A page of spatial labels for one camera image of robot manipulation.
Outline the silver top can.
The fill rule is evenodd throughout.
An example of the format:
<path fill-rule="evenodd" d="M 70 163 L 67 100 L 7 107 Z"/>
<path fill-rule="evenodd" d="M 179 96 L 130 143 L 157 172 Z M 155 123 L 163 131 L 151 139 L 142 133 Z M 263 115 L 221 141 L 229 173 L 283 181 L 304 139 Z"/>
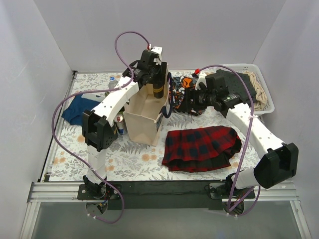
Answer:
<path fill-rule="evenodd" d="M 111 130 L 113 133 L 113 140 L 116 140 L 118 138 L 118 133 L 117 133 L 117 128 L 115 123 L 113 123 L 113 125 L 111 126 Z"/>
<path fill-rule="evenodd" d="M 164 82 L 162 80 L 153 81 L 153 95 L 155 98 L 160 99 L 164 93 Z"/>

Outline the blue cap Pocari bottle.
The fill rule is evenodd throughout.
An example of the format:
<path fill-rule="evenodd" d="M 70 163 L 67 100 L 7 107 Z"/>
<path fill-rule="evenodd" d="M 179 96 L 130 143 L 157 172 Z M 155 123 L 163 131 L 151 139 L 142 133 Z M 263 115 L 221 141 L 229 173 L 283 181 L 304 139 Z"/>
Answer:
<path fill-rule="evenodd" d="M 110 76 L 109 77 L 109 83 L 108 83 L 108 88 L 111 90 L 111 89 L 114 89 L 116 88 L 118 84 L 118 80 L 115 76 Z"/>

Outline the beige canvas tote bag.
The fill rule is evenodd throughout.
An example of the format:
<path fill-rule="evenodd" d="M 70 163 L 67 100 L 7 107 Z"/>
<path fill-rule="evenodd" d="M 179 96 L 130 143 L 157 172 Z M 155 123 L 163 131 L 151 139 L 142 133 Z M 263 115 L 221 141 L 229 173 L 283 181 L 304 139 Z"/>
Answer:
<path fill-rule="evenodd" d="M 125 104 L 124 119 L 131 141 L 152 146 L 158 144 L 163 120 L 161 110 L 169 102 L 168 89 L 166 82 L 163 97 L 157 99 L 153 95 L 152 84 L 147 84 Z"/>

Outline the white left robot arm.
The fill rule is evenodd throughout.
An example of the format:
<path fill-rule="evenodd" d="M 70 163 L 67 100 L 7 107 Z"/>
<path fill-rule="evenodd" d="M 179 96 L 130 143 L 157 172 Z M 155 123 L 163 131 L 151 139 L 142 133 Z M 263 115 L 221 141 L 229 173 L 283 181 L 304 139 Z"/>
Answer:
<path fill-rule="evenodd" d="M 92 110 L 82 116 L 82 134 L 88 149 L 90 169 L 83 177 L 87 192 L 95 199 L 105 196 L 105 162 L 107 148 L 117 139 L 115 119 L 124 109 L 124 120 L 130 140 L 146 145 L 157 144 L 161 112 L 168 103 L 167 63 L 162 60 L 162 47 L 144 50 L 133 64 L 133 72 L 126 70 L 117 86 Z"/>

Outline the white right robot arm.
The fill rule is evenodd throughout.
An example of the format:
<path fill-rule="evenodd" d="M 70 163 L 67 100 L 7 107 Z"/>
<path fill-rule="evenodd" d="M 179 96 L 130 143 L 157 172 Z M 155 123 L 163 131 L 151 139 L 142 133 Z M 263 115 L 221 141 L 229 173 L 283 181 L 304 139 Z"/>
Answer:
<path fill-rule="evenodd" d="M 221 193 L 237 198 L 249 188 L 269 189 L 296 175 L 299 149 L 272 134 L 253 114 L 252 96 L 239 73 L 227 68 L 223 75 L 207 75 L 197 69 L 192 76 L 196 83 L 187 98 L 196 106 L 213 106 L 246 135 L 245 143 L 260 158 L 254 168 L 228 175 L 218 187 Z"/>

